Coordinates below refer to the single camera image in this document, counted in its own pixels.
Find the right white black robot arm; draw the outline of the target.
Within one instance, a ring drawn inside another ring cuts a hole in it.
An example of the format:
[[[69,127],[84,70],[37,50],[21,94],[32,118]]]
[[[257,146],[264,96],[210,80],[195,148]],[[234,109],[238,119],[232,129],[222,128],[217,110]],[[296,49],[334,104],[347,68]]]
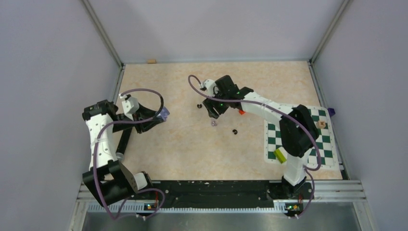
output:
[[[211,118],[218,119],[227,109],[234,108],[257,115],[280,131],[281,146],[287,153],[282,192],[288,198],[299,195],[306,179],[308,152],[317,145],[319,137],[307,107],[286,106],[262,97],[251,88],[239,88],[229,75],[205,80],[200,83],[200,90],[208,93],[203,104]]]

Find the purple grey earbud charging case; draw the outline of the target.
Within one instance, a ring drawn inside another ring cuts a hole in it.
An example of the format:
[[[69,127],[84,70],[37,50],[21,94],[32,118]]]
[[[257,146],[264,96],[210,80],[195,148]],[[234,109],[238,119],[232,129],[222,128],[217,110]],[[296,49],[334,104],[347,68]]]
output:
[[[164,122],[166,122],[169,115],[170,115],[169,110],[166,107],[163,107],[158,117],[161,118]]]

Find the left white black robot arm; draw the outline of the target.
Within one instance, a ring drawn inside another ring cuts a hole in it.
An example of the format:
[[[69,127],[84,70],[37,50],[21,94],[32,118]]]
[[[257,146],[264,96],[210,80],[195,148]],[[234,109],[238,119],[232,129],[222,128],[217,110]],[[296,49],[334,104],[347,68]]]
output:
[[[138,194],[152,197],[154,186],[145,172],[132,174],[122,163],[132,131],[142,134],[166,122],[169,111],[148,109],[131,97],[123,101],[125,112],[108,100],[86,107],[82,117],[90,136],[91,162],[82,174],[83,183],[101,205],[111,205]]]

